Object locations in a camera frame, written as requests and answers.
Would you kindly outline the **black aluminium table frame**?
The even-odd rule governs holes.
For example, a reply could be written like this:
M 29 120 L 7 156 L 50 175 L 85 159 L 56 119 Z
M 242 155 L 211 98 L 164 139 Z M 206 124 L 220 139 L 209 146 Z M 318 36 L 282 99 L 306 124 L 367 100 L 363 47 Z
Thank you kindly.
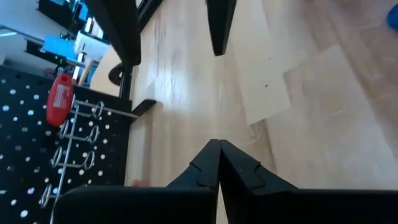
M 141 32 L 161 5 L 162 1 L 163 0 L 141 0 L 137 8 Z M 108 73 L 110 82 L 119 86 L 120 98 L 128 99 L 130 97 L 132 70 L 132 67 L 127 67 L 123 63 L 119 63 Z

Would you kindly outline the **white device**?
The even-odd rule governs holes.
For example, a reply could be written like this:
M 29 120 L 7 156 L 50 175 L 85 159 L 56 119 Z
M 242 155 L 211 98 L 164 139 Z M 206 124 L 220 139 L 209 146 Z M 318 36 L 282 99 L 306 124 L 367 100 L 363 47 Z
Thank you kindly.
M 83 53 L 88 56 L 88 58 L 100 62 L 108 49 L 109 44 L 102 39 L 85 31 L 79 31 L 77 33 L 74 44 L 74 52 L 76 54 Z

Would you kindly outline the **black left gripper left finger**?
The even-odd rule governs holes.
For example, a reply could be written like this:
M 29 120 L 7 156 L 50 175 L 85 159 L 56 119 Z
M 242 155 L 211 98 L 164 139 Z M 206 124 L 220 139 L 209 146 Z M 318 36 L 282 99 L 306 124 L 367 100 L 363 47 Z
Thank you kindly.
M 220 157 L 212 139 L 165 187 L 75 188 L 56 202 L 55 224 L 215 224 Z

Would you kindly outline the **blue box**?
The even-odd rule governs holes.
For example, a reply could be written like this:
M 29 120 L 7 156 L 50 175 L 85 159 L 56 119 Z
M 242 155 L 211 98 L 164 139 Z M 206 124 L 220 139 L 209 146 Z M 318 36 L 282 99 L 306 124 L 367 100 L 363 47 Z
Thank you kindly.
M 47 35 L 44 39 L 42 50 L 65 58 L 77 59 L 74 47 L 75 42 L 73 40 L 65 40 L 54 35 Z

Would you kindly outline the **red T-handle hex key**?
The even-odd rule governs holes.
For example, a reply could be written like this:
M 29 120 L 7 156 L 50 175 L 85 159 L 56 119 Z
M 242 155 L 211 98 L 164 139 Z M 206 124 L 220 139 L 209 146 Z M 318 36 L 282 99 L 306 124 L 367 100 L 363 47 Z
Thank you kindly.
M 46 119 L 52 126 L 60 126 L 68 118 L 73 100 L 73 82 L 67 73 L 60 74 L 49 92 Z

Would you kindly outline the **beige wooden desk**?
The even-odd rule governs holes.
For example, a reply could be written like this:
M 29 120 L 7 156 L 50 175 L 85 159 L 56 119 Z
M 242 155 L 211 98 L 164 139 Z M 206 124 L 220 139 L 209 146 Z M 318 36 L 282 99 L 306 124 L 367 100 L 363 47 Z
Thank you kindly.
M 119 86 L 109 80 L 108 74 L 112 68 L 120 63 L 121 59 L 113 46 L 110 45 L 91 78 L 90 89 L 111 96 L 119 96 Z

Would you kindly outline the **black metal pegboard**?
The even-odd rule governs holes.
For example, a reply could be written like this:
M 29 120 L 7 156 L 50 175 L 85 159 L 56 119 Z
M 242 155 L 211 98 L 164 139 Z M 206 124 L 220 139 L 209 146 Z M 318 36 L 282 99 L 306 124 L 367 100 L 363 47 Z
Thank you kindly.
M 46 182 L 58 178 L 49 166 L 57 131 L 46 120 L 52 83 L 49 78 L 0 66 L 0 224 L 55 224 L 55 205 L 53 210 L 39 205 Z M 142 115 L 155 104 L 145 99 L 133 106 L 127 99 L 78 86 L 73 93 L 79 100 L 102 100 L 121 110 L 139 108 Z M 95 179 L 90 185 L 106 184 Z

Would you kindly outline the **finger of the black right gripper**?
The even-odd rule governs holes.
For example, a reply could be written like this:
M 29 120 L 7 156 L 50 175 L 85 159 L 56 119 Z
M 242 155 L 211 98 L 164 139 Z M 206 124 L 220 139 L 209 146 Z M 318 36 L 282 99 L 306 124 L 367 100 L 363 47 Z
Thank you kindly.
M 237 0 L 206 0 L 208 25 L 215 56 L 224 55 Z
M 141 29 L 135 0 L 85 0 L 99 26 L 127 66 L 141 63 Z

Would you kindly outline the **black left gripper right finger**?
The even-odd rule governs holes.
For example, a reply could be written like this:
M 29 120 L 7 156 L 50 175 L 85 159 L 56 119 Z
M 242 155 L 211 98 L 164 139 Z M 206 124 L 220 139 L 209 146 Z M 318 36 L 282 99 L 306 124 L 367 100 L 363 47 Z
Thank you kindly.
M 398 224 L 398 190 L 300 189 L 229 141 L 220 148 L 231 224 Z

